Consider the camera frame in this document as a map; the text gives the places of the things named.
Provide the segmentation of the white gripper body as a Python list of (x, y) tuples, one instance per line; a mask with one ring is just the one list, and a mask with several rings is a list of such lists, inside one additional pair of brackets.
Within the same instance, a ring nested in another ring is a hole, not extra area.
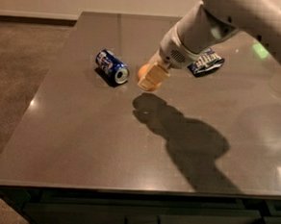
[(150, 59), (166, 69), (184, 69), (207, 47), (207, 31), (198, 25), (176, 23), (160, 42)]

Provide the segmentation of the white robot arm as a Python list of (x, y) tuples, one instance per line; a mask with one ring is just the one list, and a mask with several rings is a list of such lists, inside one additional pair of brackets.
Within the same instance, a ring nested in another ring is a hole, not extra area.
[(138, 85), (152, 91), (211, 45), (245, 32), (281, 65), (281, 0), (200, 0), (163, 37), (159, 50), (140, 68)]

